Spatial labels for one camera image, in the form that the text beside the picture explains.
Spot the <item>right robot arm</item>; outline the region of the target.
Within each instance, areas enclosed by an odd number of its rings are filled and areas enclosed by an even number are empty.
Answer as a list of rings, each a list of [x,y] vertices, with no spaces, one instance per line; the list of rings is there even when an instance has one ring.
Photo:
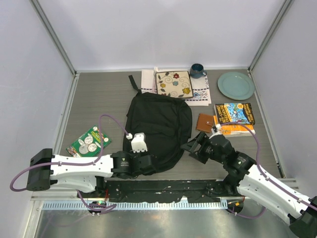
[[[181,148],[202,163],[211,159],[222,164],[228,173],[223,184],[226,194],[240,194],[264,206],[299,238],[317,236],[316,197],[310,198],[290,188],[250,156],[236,151],[223,135],[207,136],[200,132]]]

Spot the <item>green coin collecting book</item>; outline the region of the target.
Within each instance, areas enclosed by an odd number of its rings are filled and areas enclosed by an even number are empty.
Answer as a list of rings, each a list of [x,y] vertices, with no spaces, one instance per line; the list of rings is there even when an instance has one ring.
[[[65,150],[72,157],[96,157],[101,151],[101,145],[107,147],[112,142],[104,133],[102,133],[102,139],[103,142],[101,142],[99,127],[94,125]]]

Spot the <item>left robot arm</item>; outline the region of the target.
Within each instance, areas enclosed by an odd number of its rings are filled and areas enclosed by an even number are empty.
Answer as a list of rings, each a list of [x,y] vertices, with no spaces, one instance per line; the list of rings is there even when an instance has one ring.
[[[139,175],[152,175],[158,170],[158,160],[147,153],[127,153],[119,151],[96,157],[67,157],[54,155],[52,149],[43,149],[30,161],[26,189],[45,191],[51,187],[75,189],[102,197],[106,186],[97,181],[120,178],[131,179]]]

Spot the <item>black student backpack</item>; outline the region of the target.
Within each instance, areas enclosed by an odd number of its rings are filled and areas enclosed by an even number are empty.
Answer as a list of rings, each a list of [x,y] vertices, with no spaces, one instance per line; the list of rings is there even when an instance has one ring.
[[[182,99],[142,93],[133,76],[129,76],[129,80],[137,94],[126,115],[125,129],[131,134],[145,134],[147,154],[158,160],[156,173],[170,170],[184,153],[180,146],[191,138],[191,108]]]

